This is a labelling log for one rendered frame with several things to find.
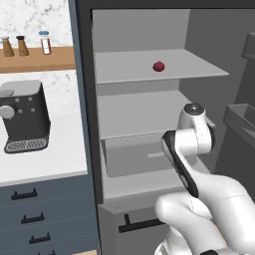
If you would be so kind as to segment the white blue-capped spice bottle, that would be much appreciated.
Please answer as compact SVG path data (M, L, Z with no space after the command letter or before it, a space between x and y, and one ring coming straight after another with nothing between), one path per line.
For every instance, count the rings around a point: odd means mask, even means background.
M41 46L43 49L43 53L45 55L51 54L51 43L48 31L40 31L39 32L40 39L41 39Z

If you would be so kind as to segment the blue-grey cabinet drawer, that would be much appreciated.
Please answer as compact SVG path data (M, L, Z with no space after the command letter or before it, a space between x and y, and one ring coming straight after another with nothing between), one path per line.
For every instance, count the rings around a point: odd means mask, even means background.
M93 247L61 245L58 247L22 249L18 255L98 255L98 250Z
M24 215L29 218L39 216L41 212L45 216L43 221L21 224ZM93 213L93 201L86 195L5 207L0 208L0 231L89 216Z
M34 188L38 193L36 197L21 200L11 199L15 191L25 193L31 192ZM0 208L86 194L91 190L92 185L86 175L5 186L0 187Z
M50 241L29 244L32 235L37 238L46 236L47 233L50 233ZM0 255L12 255L12 253L26 248L58 247L61 245L96 248L98 244L96 223L89 217L0 232Z

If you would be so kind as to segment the grey fridge door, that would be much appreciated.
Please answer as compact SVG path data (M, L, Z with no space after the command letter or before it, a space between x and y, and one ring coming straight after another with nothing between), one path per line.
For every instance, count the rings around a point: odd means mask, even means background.
M235 102L226 107L216 172L240 181L255 201L255 32L247 34L242 58L246 64Z

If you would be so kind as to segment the grey fridge crisper drawer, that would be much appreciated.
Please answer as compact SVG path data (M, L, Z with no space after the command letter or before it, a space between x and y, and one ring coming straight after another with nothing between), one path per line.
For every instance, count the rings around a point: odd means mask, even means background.
M158 132L103 139L108 177L171 169L172 164L161 149L161 137Z

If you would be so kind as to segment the dark grey coffee machine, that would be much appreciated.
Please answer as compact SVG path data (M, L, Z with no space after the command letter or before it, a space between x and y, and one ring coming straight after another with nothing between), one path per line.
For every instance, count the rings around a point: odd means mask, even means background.
M6 153L30 152L48 146L51 121L41 81L2 84L0 117L8 135Z

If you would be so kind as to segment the red tomato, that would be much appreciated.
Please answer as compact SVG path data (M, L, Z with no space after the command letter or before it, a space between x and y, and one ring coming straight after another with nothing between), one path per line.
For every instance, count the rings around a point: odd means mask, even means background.
M165 64L161 61L157 61L153 64L152 68L156 71L156 72L162 72L165 68Z

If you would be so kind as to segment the grey fridge shelf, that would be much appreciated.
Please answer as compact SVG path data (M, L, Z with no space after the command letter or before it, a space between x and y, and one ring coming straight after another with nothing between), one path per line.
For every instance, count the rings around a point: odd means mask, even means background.
M98 97L101 138L176 129L189 99L180 91Z
M162 72L152 66L161 61ZM185 49L95 53L98 84L222 77L228 73Z

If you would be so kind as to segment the grey fridge freezer drawer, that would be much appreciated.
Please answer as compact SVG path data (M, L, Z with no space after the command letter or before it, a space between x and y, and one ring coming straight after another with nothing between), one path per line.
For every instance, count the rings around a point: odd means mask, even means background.
M102 255L153 255L164 240L169 227L162 225L119 233L128 214L131 223L157 219L156 196L114 199L98 207Z

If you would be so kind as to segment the wooden wall shelf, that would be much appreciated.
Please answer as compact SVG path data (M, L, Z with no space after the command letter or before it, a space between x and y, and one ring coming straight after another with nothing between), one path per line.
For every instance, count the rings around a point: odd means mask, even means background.
M31 48L26 57L20 56L18 49L14 49L13 57L5 57L0 50L0 74L75 69L73 47L53 47L50 55L44 55L41 48Z

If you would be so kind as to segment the brown pepper shaker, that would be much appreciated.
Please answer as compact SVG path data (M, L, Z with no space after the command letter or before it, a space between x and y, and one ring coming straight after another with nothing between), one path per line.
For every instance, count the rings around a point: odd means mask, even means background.
M11 47L8 36L3 36L2 37L2 44L3 44L4 56L5 57L13 57L14 56L14 51Z

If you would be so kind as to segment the brown black-capped shaker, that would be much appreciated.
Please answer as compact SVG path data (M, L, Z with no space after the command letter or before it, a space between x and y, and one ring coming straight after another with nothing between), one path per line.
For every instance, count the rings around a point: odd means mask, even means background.
M18 49L19 49L19 55L22 57L26 57L29 55L28 48L26 46L26 43L24 41L24 36L17 36L16 39L18 40Z

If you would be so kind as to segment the grey open fridge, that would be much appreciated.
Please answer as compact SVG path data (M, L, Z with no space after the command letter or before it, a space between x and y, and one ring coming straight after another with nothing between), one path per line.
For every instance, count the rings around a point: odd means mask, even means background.
M102 255L255 255L255 0L75 0Z

